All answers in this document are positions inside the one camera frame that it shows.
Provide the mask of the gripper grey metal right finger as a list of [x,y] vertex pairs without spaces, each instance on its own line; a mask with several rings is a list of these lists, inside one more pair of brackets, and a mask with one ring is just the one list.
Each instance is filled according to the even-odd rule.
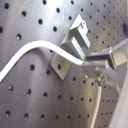
[[111,65],[114,65],[114,57],[111,48],[105,48],[100,52],[91,52],[86,56],[87,60],[107,60]]

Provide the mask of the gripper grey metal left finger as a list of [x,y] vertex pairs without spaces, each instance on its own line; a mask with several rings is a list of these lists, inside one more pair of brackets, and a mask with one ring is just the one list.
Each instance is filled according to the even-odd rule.
[[105,82],[107,81],[108,78],[110,78],[114,82],[122,82],[124,80],[123,74],[117,73],[106,64],[102,64],[102,65],[84,64],[83,69],[85,70],[85,73],[89,78],[96,79],[96,77],[99,74],[103,74],[105,76]]

